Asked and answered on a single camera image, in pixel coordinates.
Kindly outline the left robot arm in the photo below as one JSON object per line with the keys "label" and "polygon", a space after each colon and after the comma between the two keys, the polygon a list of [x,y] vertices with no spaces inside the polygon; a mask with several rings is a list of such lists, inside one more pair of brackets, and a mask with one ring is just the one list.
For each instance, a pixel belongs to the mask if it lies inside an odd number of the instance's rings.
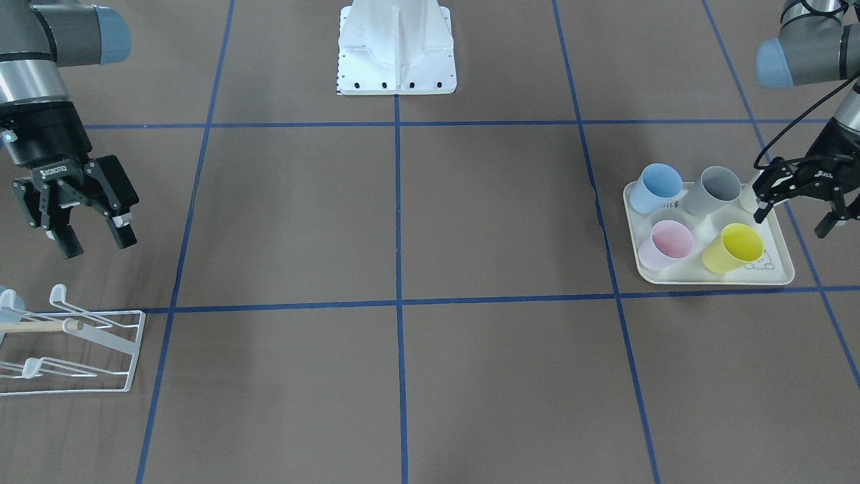
{"label": "left robot arm", "polygon": [[803,157],[755,159],[757,178],[752,183],[761,223],[774,206],[796,197],[830,204],[815,227],[818,238],[858,218],[858,201],[847,202],[859,184],[859,34],[858,24],[845,24],[844,16],[857,1],[787,1],[776,38],[766,40],[756,55],[760,86],[777,89],[838,81],[847,97],[827,120]]}

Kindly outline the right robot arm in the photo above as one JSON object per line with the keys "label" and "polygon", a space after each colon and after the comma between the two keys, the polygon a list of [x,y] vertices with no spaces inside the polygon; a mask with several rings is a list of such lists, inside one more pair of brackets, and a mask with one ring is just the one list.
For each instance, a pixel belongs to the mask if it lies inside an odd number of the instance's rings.
{"label": "right robot arm", "polygon": [[92,144],[60,74],[63,67],[125,61],[131,33],[114,9],[79,1],[1,3],[2,144],[28,176],[10,186],[28,226],[42,229],[62,256],[83,253],[71,226],[75,206],[104,217],[116,245],[137,242],[139,197],[120,160],[92,157]]}

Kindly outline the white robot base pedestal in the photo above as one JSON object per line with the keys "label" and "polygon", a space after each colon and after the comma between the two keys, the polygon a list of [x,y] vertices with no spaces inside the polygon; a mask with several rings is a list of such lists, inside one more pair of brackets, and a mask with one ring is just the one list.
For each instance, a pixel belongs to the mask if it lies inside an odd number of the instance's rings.
{"label": "white robot base pedestal", "polygon": [[436,1],[353,1],[341,9],[339,95],[445,95],[458,85],[449,9]]}

